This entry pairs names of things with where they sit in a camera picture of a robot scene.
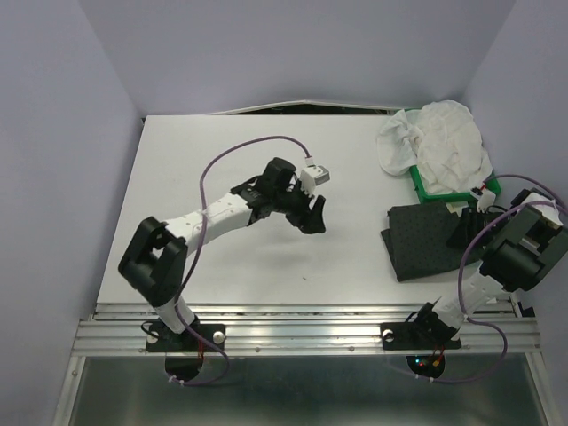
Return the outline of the dark grey dotted skirt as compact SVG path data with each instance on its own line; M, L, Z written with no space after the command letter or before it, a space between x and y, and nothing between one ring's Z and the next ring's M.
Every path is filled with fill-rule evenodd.
M399 282L459 268L465 249L449 248L446 241L460 215L450 212L442 201L396 206L388 211L389 226L381 236Z

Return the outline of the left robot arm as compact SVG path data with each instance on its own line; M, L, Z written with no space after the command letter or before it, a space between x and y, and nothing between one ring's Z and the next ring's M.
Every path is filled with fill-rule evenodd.
M326 168L308 160L303 169L281 158L268 162L262 174L235 186L219 200L181 217L144 219L134 232L118 272L154 308L177 349L197 339L196 316L181 291L188 257L199 258L204 245L253 225L272 213L283 215L303 234L325 232L325 197L316 189L330 179Z

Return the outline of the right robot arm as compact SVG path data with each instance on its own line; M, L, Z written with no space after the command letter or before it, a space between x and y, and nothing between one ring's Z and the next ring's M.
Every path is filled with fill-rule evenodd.
M465 280L460 269L456 295L426 303L409 323L411 341L446 346L463 323L474 322L471 315L477 308L502 294L536 287L567 254L562 211L557 201L535 190L519 194L511 209L486 225L466 248L461 265L487 233L495 232L483 245L476 272Z

